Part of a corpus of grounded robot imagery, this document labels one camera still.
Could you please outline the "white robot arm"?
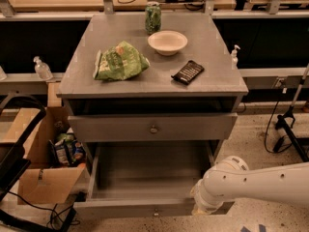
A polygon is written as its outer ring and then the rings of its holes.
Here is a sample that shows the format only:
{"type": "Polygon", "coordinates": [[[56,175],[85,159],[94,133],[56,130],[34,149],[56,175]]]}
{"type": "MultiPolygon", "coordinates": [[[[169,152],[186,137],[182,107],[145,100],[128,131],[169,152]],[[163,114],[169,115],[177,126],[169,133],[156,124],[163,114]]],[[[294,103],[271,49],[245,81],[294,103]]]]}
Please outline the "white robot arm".
{"type": "Polygon", "coordinates": [[[246,162],[229,156],[208,169],[192,188],[193,215],[213,214],[224,203],[251,198],[309,206],[309,163],[250,170],[246,162]]]}

